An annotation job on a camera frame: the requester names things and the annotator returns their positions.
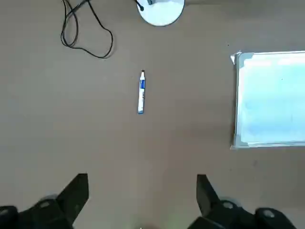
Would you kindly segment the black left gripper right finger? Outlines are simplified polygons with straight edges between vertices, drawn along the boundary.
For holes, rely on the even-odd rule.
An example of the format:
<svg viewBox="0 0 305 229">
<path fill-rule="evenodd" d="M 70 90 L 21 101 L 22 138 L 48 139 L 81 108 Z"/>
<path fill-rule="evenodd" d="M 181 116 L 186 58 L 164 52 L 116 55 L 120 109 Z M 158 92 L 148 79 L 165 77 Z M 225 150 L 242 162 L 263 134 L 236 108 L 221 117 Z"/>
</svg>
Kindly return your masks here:
<svg viewBox="0 0 305 229">
<path fill-rule="evenodd" d="M 221 200 L 206 174 L 198 174 L 196 200 L 201 216 L 190 229 L 294 229 L 291 220 L 274 208 L 257 208 L 250 213 L 233 201 Z"/>
</svg>

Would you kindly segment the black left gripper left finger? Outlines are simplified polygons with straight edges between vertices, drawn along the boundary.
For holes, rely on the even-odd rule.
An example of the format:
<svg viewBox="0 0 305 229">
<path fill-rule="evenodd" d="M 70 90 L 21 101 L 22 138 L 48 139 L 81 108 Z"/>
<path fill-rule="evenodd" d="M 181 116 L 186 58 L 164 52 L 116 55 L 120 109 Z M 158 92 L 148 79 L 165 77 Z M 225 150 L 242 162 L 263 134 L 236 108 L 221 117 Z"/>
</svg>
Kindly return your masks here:
<svg viewBox="0 0 305 229">
<path fill-rule="evenodd" d="M 87 173 L 79 173 L 55 196 L 48 196 L 24 211 L 16 206 L 0 207 L 2 229 L 72 229 L 89 199 Z"/>
</svg>

